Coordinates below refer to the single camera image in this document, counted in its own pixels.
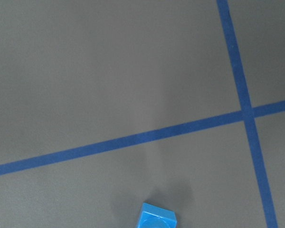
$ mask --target gray surface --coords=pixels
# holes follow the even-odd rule
[[[214,1],[0,0],[0,163],[238,109]]]
[[[285,2],[230,9],[253,105],[285,99]],[[237,110],[215,1],[0,0],[0,163]],[[285,113],[257,126],[285,228]],[[243,123],[0,176],[0,228],[133,228],[145,200],[265,228]]]
[[[134,228],[143,201],[178,228],[265,228],[244,125],[0,176],[0,228]]]
[[[285,100],[285,0],[230,0],[253,106]]]
[[[280,228],[285,228],[285,113],[257,119],[263,156]]]

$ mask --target blue tape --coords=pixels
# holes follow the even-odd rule
[[[251,157],[255,168],[256,179],[263,203],[267,227],[277,228],[278,225],[276,220],[275,208],[270,192],[261,146],[257,134],[254,112],[251,106],[248,87],[246,84],[244,70],[238,49],[238,43],[234,32],[231,16],[229,13],[228,2],[227,0],[217,0],[217,4],[229,52],[232,71],[237,87],[237,94],[243,112],[243,120],[248,137]]]
[[[65,151],[50,153],[38,157],[24,159],[0,165],[0,175],[32,169],[39,166],[63,162],[70,159],[80,158],[92,154],[117,150],[120,148],[134,146],[155,140],[165,139],[181,134],[201,131],[204,129],[217,127],[242,121],[242,112],[237,111],[229,114],[218,115],[202,120],[183,123],[175,126],[165,127],[159,130],[134,134],[122,138],[99,142],[83,147],[69,149]]]
[[[253,109],[253,112],[255,117],[285,112],[285,101],[256,107]]]

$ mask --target blue toy block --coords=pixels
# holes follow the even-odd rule
[[[173,211],[143,203],[136,228],[176,228],[176,223]]]

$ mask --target floor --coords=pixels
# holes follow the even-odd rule
[[[0,228],[285,228],[285,1],[0,0]]]

